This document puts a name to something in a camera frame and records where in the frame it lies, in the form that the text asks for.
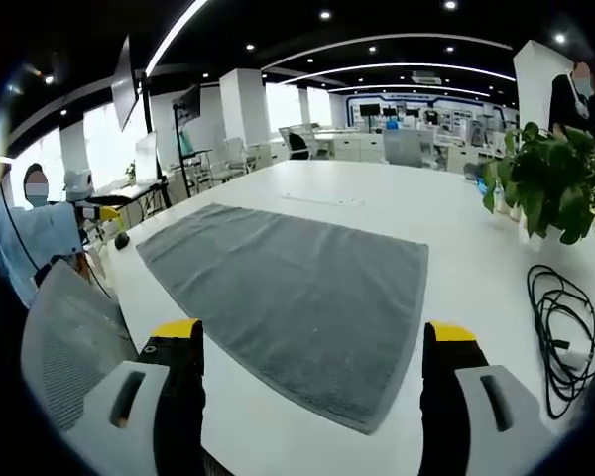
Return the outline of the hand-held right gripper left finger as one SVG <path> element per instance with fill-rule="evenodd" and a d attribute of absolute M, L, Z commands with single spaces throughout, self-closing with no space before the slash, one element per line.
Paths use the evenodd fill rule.
<path fill-rule="evenodd" d="M 97 475 L 203 475 L 203 376 L 201 320 L 163 324 L 86 394 L 66 437 Z"/>

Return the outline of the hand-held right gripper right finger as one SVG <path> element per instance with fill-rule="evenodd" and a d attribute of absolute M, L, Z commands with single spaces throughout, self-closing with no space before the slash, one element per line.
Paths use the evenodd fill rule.
<path fill-rule="evenodd" d="M 525 475 L 552 449 L 537 398 L 473 333 L 424 326 L 421 475 Z"/>

